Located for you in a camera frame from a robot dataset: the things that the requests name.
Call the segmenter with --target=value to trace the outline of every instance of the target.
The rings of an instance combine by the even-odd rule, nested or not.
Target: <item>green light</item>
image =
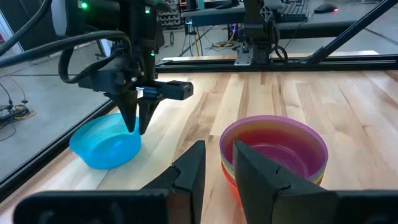
[[[88,4],[85,2],[82,2],[80,6],[82,9],[88,9]]]

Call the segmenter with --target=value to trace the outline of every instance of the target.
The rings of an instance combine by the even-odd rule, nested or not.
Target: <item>wooden table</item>
[[[202,223],[245,223],[223,177],[218,143],[229,124],[257,114],[296,119],[322,136],[329,150],[322,187],[398,189],[397,71],[165,74],[160,80],[190,81],[195,94],[161,102],[133,160],[94,170],[67,149],[0,204],[0,223],[11,222],[22,198],[43,190],[140,189],[198,139],[207,150]]]

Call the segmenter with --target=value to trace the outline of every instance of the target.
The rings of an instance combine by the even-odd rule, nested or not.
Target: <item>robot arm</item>
[[[53,0],[51,8],[53,26],[60,37],[91,30],[120,30],[128,36],[128,41],[113,40],[112,55],[90,65],[74,80],[69,79],[67,69],[73,48],[65,49],[58,71],[64,82],[103,92],[115,101],[129,132],[134,131],[137,104],[139,129],[144,134],[162,100],[192,96],[189,82],[156,81],[155,53],[164,44],[157,11],[169,10],[162,1]],[[142,98],[137,98],[137,88],[144,89]]]

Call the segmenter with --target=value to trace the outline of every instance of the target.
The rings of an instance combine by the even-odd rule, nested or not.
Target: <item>rainbow bowl stack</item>
[[[322,138],[308,126],[280,116],[252,116],[231,124],[220,139],[221,167],[237,203],[233,141],[242,141],[262,155],[315,184],[320,184],[328,160]]]

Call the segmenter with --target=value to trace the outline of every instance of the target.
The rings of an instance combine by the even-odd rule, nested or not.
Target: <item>plastic bowl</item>
[[[322,138],[310,127],[280,116],[252,116],[231,124],[221,135],[223,173],[241,204],[233,169],[233,141],[242,141],[262,155],[315,184],[320,184],[328,160]]]
[[[141,148],[139,118],[129,133],[120,113],[96,118],[77,130],[70,149],[95,169],[112,169],[132,159]]]

